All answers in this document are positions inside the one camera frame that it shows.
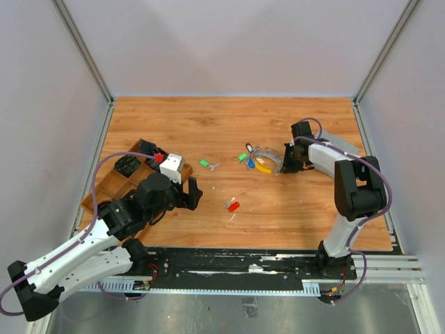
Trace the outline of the keyring with coloured keys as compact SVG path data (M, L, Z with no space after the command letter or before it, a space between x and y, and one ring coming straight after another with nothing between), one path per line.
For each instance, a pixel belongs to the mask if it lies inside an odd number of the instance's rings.
M282 172L284 157L277 150L250 143L246 143L245 148L246 152L240 154L237 160L248 170L256 169L268 175Z

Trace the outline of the red tagged key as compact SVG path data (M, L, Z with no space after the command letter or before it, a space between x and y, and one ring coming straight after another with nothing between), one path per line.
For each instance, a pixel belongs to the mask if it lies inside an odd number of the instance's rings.
M236 201L235 198L224 203L224 207L229 211L233 212L240 207L240 203Z

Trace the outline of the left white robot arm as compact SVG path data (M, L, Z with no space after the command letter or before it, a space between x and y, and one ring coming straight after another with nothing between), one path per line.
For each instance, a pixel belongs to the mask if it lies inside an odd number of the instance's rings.
M98 204L93 222L79 235L32 262L8 266L12 289L29 322L52 313L61 301L109 276L139 276L152 268L136 235L175 208L195 210L203 195L194 177L188 191L162 173L152 173L121 199Z

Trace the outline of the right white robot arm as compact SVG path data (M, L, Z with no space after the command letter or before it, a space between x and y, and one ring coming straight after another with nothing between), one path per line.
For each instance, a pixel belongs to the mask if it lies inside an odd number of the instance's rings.
M332 177L338 214L315 258L297 269L312 278L354 279L351 248L364 225L389 209L391 189L374 156L360 157L314 136L309 121L304 118L291 126L293 139L285 145L281 172L316 169Z

